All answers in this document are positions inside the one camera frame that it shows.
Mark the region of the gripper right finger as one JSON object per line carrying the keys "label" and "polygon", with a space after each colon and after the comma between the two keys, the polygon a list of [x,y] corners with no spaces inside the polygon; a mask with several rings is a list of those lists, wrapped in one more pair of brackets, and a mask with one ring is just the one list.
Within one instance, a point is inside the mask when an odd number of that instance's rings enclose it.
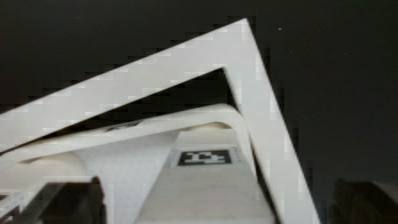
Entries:
{"label": "gripper right finger", "polygon": [[336,181],[328,224],[398,224],[398,183]]}

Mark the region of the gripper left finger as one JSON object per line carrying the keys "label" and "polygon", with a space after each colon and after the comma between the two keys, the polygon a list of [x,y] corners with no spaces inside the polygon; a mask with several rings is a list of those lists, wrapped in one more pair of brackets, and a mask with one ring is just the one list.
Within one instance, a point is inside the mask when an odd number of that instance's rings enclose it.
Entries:
{"label": "gripper left finger", "polygon": [[50,182],[26,207],[0,216],[0,224],[106,224],[99,178],[87,182]]}

